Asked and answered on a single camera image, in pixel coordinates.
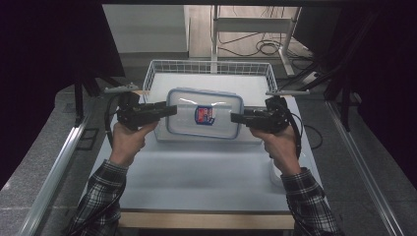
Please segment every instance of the wire basket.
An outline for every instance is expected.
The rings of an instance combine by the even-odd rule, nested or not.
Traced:
[[[153,60],[145,78],[144,91],[150,91],[157,73],[263,76],[268,82],[268,90],[277,90],[270,63]]]

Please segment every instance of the floor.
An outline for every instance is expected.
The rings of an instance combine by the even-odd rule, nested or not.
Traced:
[[[294,42],[292,47],[298,53],[309,54],[302,45]],[[201,56],[191,59],[203,60],[205,52]],[[123,84],[134,82],[138,86],[143,82],[149,61],[152,58],[188,59],[179,58],[175,54],[127,54],[121,55],[126,72],[126,78],[116,78]],[[271,63],[275,77],[279,85],[288,82],[285,77],[282,64],[276,58],[257,56],[253,58],[235,57],[224,55],[224,60],[250,60]],[[300,68],[308,66],[309,62],[300,62]],[[109,87],[101,80],[97,80],[101,89]],[[305,82],[300,80],[291,85],[291,88],[302,86]],[[358,169],[352,159],[348,148],[343,143],[340,133],[336,129],[334,121],[329,113],[327,103],[323,98],[323,91],[327,84],[322,84],[311,90],[311,95],[298,96],[299,106],[303,122],[312,128],[306,128],[313,154],[319,168],[324,189],[328,196],[329,205],[336,216],[340,226],[346,235],[389,235],[376,205],[361,179]],[[39,192],[43,180],[46,178],[55,161],[67,134],[74,125],[74,93],[73,88],[65,88],[57,93],[55,109],[49,117],[42,132],[39,134],[32,148],[28,152],[22,164],[16,170],[8,184],[0,192],[0,235],[16,235],[22,227],[22,223]],[[95,162],[101,144],[107,142],[102,124],[102,114],[107,100],[111,95],[103,93],[100,97],[88,97],[85,94],[86,109],[93,111],[87,128],[89,132],[98,130],[95,142],[81,141],[69,163],[62,181],[47,209],[45,216],[39,223],[35,235],[58,235],[65,227],[73,214],[78,200],[83,192],[84,185],[89,178],[90,170]],[[381,188],[388,204],[392,208],[399,225],[403,229],[403,235],[417,235],[417,192],[405,178],[395,161],[379,143],[378,139],[370,132],[361,117],[357,114],[356,107],[349,110],[351,135],[358,149],[362,152],[370,171]],[[122,235],[279,235],[277,231],[194,231],[194,230],[121,230]]]

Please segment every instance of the person's right hand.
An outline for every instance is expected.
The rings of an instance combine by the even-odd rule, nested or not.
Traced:
[[[138,131],[131,131],[120,123],[113,128],[113,150],[110,161],[122,166],[130,166],[136,153],[145,146],[145,136],[154,130],[157,122],[144,125]]]
[[[253,128],[250,130],[253,136],[265,142],[265,150],[273,158],[273,163],[284,176],[301,173],[295,149],[295,134],[291,126],[277,134]]]

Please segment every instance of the wrist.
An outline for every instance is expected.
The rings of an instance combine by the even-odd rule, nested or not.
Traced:
[[[112,163],[123,167],[129,167],[133,163],[133,159],[133,156],[114,152],[111,153],[109,158]]]
[[[289,159],[285,162],[274,160],[274,165],[278,168],[283,176],[296,175],[302,172],[298,159]]]

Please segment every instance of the plaid shirt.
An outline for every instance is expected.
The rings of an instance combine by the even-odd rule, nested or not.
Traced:
[[[89,178],[88,190],[71,220],[69,231],[80,227],[86,219],[107,207],[122,194],[128,168],[104,160]],[[294,176],[281,176],[287,192],[287,201],[294,219],[294,236],[344,235],[325,202],[325,192],[316,182],[310,170]],[[119,203],[77,235],[114,235],[120,218]]]
[[[67,232],[78,229],[92,215],[108,207],[124,191],[127,167],[104,160],[89,178],[87,192],[80,201],[75,216],[71,219]],[[76,235],[114,235],[120,218],[119,203],[111,206],[106,213],[92,225]]]
[[[295,219],[293,235],[344,235],[325,202],[325,192],[316,182],[310,170],[281,176],[288,207]]]

